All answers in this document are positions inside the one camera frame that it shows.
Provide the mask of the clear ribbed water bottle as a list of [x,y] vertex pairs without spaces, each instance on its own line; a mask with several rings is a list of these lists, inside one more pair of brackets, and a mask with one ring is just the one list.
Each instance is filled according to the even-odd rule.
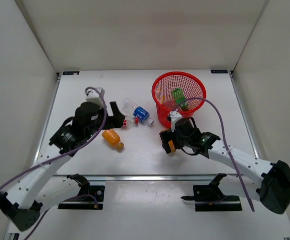
[[163,106],[166,107],[169,111],[172,111],[176,108],[177,104],[174,101],[165,101]]

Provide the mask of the green soda bottle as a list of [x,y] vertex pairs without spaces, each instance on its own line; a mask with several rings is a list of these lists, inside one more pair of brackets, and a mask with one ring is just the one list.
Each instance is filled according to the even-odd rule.
[[188,102],[186,102],[186,97],[181,88],[175,88],[171,93],[175,103],[183,110],[188,110]]

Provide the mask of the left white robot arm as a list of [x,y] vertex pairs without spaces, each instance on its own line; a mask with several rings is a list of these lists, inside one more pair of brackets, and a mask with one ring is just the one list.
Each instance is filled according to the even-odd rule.
[[90,196],[88,180],[78,173],[62,180],[51,181],[51,178],[98,130],[122,127],[124,115],[116,102],[110,102],[110,107],[112,116],[94,102],[82,103],[75,115],[67,118],[50,138],[41,163],[35,164],[35,169],[9,190],[0,191],[0,209],[19,231],[30,229],[42,213],[63,201]]

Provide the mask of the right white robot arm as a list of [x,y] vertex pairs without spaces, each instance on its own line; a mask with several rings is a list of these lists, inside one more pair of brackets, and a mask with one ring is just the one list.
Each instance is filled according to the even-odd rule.
[[290,167],[283,161],[272,163],[256,159],[236,148],[230,148],[219,136],[201,132],[193,118],[175,116],[171,113],[167,120],[171,128],[162,131],[162,147],[169,154],[185,147],[192,149],[191,155],[202,155],[237,169],[256,185],[260,202],[276,214],[285,212],[290,204]]

